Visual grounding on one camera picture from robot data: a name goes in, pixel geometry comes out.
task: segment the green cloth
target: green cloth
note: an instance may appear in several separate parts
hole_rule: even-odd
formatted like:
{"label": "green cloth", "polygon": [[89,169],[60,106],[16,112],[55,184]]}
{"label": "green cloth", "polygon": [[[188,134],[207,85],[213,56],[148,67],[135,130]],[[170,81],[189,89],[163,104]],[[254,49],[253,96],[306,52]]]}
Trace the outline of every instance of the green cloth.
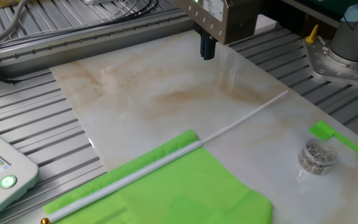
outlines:
{"label": "green cloth", "polygon": [[353,151],[358,153],[358,145],[354,144],[352,141],[343,136],[341,133],[337,132],[324,121],[318,121],[316,125],[309,129],[309,132],[322,140],[328,140],[334,136],[349,148],[353,149]]}
{"label": "green cloth", "polygon": [[[47,215],[89,195],[173,151],[196,141],[189,130],[143,156],[44,206]],[[272,204],[226,170],[200,147],[58,224],[268,224]]]}

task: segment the white plastic stick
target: white plastic stick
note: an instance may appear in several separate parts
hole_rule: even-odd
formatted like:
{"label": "white plastic stick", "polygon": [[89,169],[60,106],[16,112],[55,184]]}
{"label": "white plastic stick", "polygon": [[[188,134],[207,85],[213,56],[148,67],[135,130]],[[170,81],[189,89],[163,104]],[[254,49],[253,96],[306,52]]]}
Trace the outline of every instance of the white plastic stick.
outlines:
{"label": "white plastic stick", "polygon": [[271,105],[272,103],[276,102],[278,99],[280,99],[282,96],[286,95],[288,93],[288,90],[285,90],[284,92],[282,92],[281,94],[279,94],[278,96],[276,96],[275,98],[269,100],[267,103],[265,103],[264,105],[258,107],[256,110],[254,110],[253,112],[245,115],[244,117],[242,117],[241,119],[239,119],[238,121],[230,124],[229,126],[225,127],[224,129],[218,131],[217,133],[205,138],[204,140],[201,141],[202,144],[205,144],[206,142],[220,136],[221,134],[225,133],[226,131],[236,127],[237,125],[239,125],[240,123],[244,122],[246,119],[250,118],[251,116],[255,115],[256,113],[258,113],[259,111],[265,109],[268,105]]}
{"label": "white plastic stick", "polygon": [[260,106],[259,108],[257,108],[256,110],[254,110],[253,112],[249,113],[248,115],[246,115],[245,117],[239,119],[238,121],[230,124],[229,126],[227,126],[226,128],[218,131],[217,133],[211,135],[210,137],[202,140],[202,141],[195,141],[193,143],[191,143],[188,146],[185,146],[143,168],[141,168],[140,170],[129,174],[128,176],[119,179],[118,181],[98,190],[97,192],[94,192],[88,196],[85,196],[59,210],[57,210],[56,212],[53,212],[52,214],[49,215],[49,221],[50,223],[56,222],[57,220],[103,198],[104,196],[107,196],[123,187],[125,187],[126,185],[132,183],[133,181],[136,181],[142,177],[144,177],[145,175],[157,170],[158,168],[168,164],[171,161],[174,161],[175,159],[178,159],[179,157],[201,147],[204,143],[220,136],[221,134],[225,133],[226,131],[230,130],[231,128],[237,126],[238,124],[240,124],[241,122],[245,121],[246,119],[250,118],[251,116],[255,115],[256,113],[258,113],[259,111],[263,110],[264,108],[266,108],[268,105],[271,105],[273,102],[277,101],[278,99],[280,99],[282,96],[286,95],[288,93],[288,90],[285,90],[283,93],[281,93],[280,95],[276,96],[275,98],[271,99],[270,101],[268,101],[267,103],[265,103],[264,105]]}

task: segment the green indicator light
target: green indicator light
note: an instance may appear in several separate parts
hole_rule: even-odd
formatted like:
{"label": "green indicator light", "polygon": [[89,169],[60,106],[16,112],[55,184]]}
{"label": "green indicator light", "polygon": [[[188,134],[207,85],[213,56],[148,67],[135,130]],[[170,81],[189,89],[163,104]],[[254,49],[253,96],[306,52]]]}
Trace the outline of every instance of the green indicator light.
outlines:
{"label": "green indicator light", "polygon": [[6,177],[2,178],[0,181],[0,186],[3,189],[10,189],[11,187],[15,186],[17,182],[17,178],[13,175],[7,175]]}

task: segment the clear plastic container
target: clear plastic container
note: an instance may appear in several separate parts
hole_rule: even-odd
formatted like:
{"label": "clear plastic container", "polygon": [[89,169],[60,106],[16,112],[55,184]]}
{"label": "clear plastic container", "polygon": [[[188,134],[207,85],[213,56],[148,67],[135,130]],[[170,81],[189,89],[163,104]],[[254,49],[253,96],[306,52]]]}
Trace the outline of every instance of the clear plastic container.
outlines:
{"label": "clear plastic container", "polygon": [[324,175],[331,170],[336,158],[335,148],[322,140],[312,139],[303,147],[299,155],[299,163],[312,174]]}

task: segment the marble slab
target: marble slab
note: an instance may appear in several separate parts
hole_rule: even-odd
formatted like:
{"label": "marble slab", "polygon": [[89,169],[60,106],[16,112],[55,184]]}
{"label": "marble slab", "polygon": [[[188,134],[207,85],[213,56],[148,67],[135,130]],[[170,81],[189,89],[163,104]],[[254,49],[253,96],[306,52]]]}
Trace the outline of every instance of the marble slab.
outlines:
{"label": "marble slab", "polygon": [[206,149],[273,203],[273,223],[358,223],[358,154],[338,150],[324,176],[298,156],[323,120],[358,144],[358,136],[233,49],[200,57],[193,31],[52,68],[107,170],[141,156],[187,129],[203,139],[279,93],[289,94]]}

